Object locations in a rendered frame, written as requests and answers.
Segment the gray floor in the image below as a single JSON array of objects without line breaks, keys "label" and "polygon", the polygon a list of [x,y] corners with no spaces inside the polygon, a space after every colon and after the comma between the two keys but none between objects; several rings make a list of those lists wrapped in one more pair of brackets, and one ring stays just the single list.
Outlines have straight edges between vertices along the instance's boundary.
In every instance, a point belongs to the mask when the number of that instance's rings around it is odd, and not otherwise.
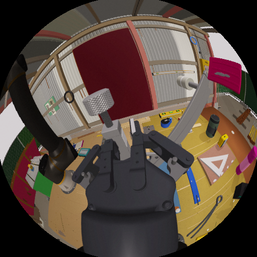
[{"label": "gray floor", "polygon": [[[256,120],[255,117],[250,114],[243,123],[244,127],[242,125],[239,125],[236,121],[236,118],[233,117],[233,115],[234,115],[238,118],[247,109],[247,106],[244,106],[244,104],[237,102],[235,99],[233,99],[232,97],[230,97],[228,95],[222,95],[222,96],[219,95],[218,105],[221,106],[218,110],[224,116],[226,116],[238,128],[238,130],[245,137],[245,139],[248,142],[248,144],[250,145],[250,147],[253,148],[254,146],[250,143],[249,139],[247,138],[247,135],[250,133],[251,128],[254,124],[254,121]],[[39,209],[40,218],[43,223],[42,225],[39,224],[39,226],[41,228],[43,228],[47,233],[49,233],[55,239],[60,240],[65,245],[77,250],[76,247],[67,243],[65,240],[63,240],[63,238],[60,235],[55,233],[48,226],[48,210],[49,210],[48,197],[37,191],[35,194],[35,205]]]}]

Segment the pink marker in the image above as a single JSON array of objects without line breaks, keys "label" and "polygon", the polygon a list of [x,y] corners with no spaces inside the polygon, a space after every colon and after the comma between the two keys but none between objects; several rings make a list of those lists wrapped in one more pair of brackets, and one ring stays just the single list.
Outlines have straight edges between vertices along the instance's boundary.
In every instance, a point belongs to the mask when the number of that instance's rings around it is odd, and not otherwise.
[{"label": "pink marker", "polygon": [[257,148],[254,146],[244,160],[236,167],[235,172],[240,175],[257,157]]}]

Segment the green paper on wall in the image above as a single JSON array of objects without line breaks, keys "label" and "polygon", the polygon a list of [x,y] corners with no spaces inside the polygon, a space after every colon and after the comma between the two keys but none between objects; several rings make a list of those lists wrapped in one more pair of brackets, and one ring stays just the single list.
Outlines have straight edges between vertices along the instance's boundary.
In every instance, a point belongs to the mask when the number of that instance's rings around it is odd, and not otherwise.
[{"label": "green paper on wall", "polygon": [[[51,106],[54,105],[56,103],[55,97],[52,96],[49,101],[44,105],[46,110],[51,110]],[[49,116],[55,115],[56,111],[59,110],[59,106],[57,105],[56,107],[54,107],[50,112],[49,112]]]}]

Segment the green fence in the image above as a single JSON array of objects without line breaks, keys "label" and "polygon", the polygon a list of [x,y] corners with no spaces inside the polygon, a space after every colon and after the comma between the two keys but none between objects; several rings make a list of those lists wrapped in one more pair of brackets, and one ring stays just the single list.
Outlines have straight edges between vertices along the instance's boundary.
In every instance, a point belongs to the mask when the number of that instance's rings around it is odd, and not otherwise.
[{"label": "green fence", "polygon": [[[5,174],[5,177],[8,181],[9,186],[11,186],[14,170],[16,163],[18,162],[22,152],[27,144],[33,139],[33,135],[30,131],[24,127],[18,136],[12,142],[3,162],[2,168]],[[36,146],[39,148],[40,143],[35,139]]]},{"label": "green fence", "polygon": [[217,93],[231,93],[257,113],[257,94],[249,74],[242,70],[240,94],[217,83]]}]

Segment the white sky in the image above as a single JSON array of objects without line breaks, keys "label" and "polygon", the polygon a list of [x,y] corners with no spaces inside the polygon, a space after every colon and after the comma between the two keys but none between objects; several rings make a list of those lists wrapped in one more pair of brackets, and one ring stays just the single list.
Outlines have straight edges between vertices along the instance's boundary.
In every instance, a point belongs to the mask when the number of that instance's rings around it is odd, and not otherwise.
[{"label": "white sky", "polygon": [[[242,70],[247,72],[247,69],[238,56],[237,52],[221,34],[208,34],[214,57],[241,64]],[[0,114],[0,160],[2,164],[11,144],[13,143],[16,136],[24,128],[24,126],[24,123],[16,112],[14,104],[10,103],[7,108]]]}]

